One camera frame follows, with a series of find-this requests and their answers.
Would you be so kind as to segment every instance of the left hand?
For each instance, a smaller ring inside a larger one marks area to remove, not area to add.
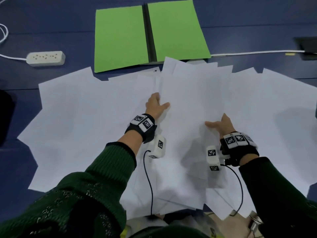
[[[166,110],[170,106],[169,102],[160,105],[159,99],[159,93],[154,93],[145,104],[145,113],[151,115],[155,120],[157,120],[162,115],[164,110]]]

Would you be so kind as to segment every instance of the dark blue tabletop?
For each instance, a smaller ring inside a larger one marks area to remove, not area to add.
[[[34,68],[0,59],[0,89],[16,101],[7,141],[0,148],[0,222],[20,214],[41,193],[28,190],[36,170],[29,148],[17,136],[41,110],[38,84],[91,66],[95,10],[165,0],[9,0],[0,5],[0,23],[10,31],[0,53],[26,57],[29,52],[61,50],[59,67]],[[294,37],[317,36],[317,0],[194,0],[212,54],[296,49]],[[258,54],[218,57],[209,62],[282,73],[317,87],[317,62],[300,56]],[[138,66],[94,74],[101,80],[148,68]],[[308,198],[317,201],[317,184]]]

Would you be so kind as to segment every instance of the right hand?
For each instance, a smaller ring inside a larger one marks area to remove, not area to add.
[[[205,125],[208,128],[215,128],[220,134],[220,139],[222,139],[224,135],[230,134],[232,132],[236,132],[235,128],[233,127],[231,123],[230,118],[226,114],[222,115],[221,121],[216,121],[216,122],[206,121]]]

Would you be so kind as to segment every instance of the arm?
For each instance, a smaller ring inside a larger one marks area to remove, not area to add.
[[[160,117],[169,103],[160,105],[155,93],[146,113]],[[61,237],[118,237],[125,227],[125,210],[119,203],[136,167],[142,136],[134,130],[108,143],[85,172],[65,176],[60,183],[30,205],[19,217],[0,225],[0,237],[41,232]]]
[[[206,122],[209,128],[216,128],[220,138],[235,129],[226,114],[221,121]],[[292,223],[298,216],[317,220],[317,204],[308,201],[287,179],[285,179],[266,157],[247,154],[240,160],[240,173],[247,185],[256,211],[264,224]]]

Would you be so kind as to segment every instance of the power strip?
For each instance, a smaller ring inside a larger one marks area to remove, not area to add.
[[[59,66],[65,63],[65,57],[62,51],[29,53],[26,63],[32,67]]]

